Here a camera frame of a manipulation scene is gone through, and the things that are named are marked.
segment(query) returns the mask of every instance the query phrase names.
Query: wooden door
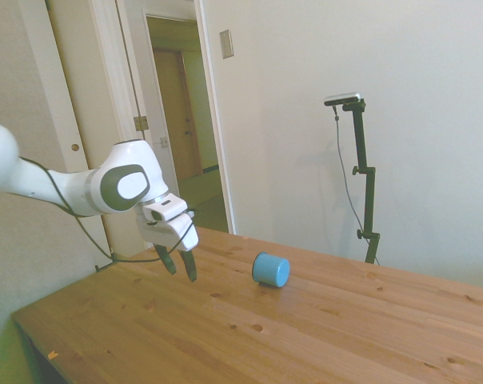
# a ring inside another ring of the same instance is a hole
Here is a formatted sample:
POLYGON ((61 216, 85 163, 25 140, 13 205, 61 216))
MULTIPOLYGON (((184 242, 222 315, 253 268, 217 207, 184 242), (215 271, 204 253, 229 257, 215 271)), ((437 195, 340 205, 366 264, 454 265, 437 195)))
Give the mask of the wooden door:
POLYGON ((176 177, 179 181, 202 174, 182 53, 155 50, 154 62, 158 73, 176 177))

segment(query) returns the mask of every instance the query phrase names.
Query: light switch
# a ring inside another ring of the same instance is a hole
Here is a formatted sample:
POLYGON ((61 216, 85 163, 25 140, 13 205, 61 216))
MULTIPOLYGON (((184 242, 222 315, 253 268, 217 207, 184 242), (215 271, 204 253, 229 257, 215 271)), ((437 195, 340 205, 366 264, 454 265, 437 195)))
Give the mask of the light switch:
POLYGON ((234 56, 233 41, 231 40, 231 31, 224 30, 220 33, 220 47, 222 48, 222 57, 230 58, 234 56))

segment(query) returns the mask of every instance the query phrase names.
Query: black cable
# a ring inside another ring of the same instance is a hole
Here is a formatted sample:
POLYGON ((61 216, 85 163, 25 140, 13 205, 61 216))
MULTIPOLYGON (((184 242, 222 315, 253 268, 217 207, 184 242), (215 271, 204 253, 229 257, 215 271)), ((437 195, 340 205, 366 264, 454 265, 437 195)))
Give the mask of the black cable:
MULTIPOLYGON (((55 191, 57 192, 59 198, 63 201, 63 203, 65 204, 65 207, 62 207, 60 206, 66 213, 70 214, 71 216, 73 216, 76 220, 76 222, 78 223, 78 225, 80 226, 80 228, 82 228, 83 232, 87 235, 87 238, 89 238, 89 240, 96 246, 96 248, 99 249, 99 251, 104 255, 106 256, 107 258, 109 258, 110 260, 112 260, 112 262, 157 262, 158 260, 161 260, 160 258, 151 258, 149 260, 125 260, 125 259, 122 259, 122 258, 116 258, 114 256, 114 254, 111 254, 111 255, 108 255, 100 246, 99 244, 96 243, 96 241, 93 239, 93 237, 89 234, 89 232, 87 232, 87 230, 85 229, 85 227, 83 226, 82 222, 80 222, 80 220, 78 219, 78 217, 80 217, 80 215, 74 213, 73 211, 73 208, 71 208, 70 204, 66 201, 66 199, 64 198, 64 196, 62 195, 61 191, 59 190, 58 186, 57 186, 57 183, 55 182, 55 180, 53 179, 53 176, 51 175, 51 173, 48 171, 48 169, 46 167, 44 167, 44 165, 42 164, 39 164, 38 162, 36 162, 35 160, 31 160, 29 158, 23 158, 20 156, 21 159, 25 160, 26 162, 30 162, 36 166, 38 166, 39 168, 41 168, 45 173, 46 175, 48 176, 48 178, 50 179, 51 181, 51 184, 53 184, 53 187, 55 188, 55 191)), ((188 234, 188 231, 192 228, 192 226, 194 226, 194 222, 192 222, 190 224, 190 226, 188 227, 188 229, 185 231, 185 233, 182 235, 182 237, 179 239, 179 241, 176 243, 176 245, 170 250, 169 254, 171 254, 178 246, 179 244, 182 243, 183 241, 183 238, 185 238, 186 234, 188 234)))
MULTIPOLYGON (((336 116, 334 119, 336 120, 337 153, 339 154, 339 161, 341 162, 341 168, 343 169, 343 178, 345 180, 346 196, 348 197, 348 201, 350 203, 350 206, 352 207, 352 212, 355 215, 357 222, 359 223, 359 228, 361 228, 361 232, 364 232, 364 229, 362 228, 362 224, 361 224, 361 219, 359 218, 359 215, 357 214, 355 208, 353 208, 352 198, 350 197, 350 192, 348 190, 348 182, 346 181, 345 164, 343 163, 343 157, 341 156, 341 146, 339 145, 339 116, 337 115, 336 106, 332 106, 332 109, 334 110, 334 114, 336 116)), ((378 261, 377 256, 375 256, 375 261, 377 262, 378 265, 380 265, 380 262, 378 261)))

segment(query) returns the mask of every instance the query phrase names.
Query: blue cup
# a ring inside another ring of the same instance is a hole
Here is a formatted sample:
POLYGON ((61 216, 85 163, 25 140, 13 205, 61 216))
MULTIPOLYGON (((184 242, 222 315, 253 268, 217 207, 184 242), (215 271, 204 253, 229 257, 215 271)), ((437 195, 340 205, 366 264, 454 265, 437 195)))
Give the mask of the blue cup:
POLYGON ((252 265, 252 278, 271 286, 284 286, 289 277, 289 262, 272 254, 261 252, 252 265))

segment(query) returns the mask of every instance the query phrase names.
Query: floor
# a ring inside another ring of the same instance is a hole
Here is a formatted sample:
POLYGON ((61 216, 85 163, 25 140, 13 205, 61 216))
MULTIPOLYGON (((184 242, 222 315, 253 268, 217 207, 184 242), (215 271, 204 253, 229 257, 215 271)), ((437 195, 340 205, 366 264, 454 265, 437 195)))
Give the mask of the floor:
POLYGON ((229 232, 218 170, 181 180, 178 185, 181 198, 196 210, 196 226, 229 232))

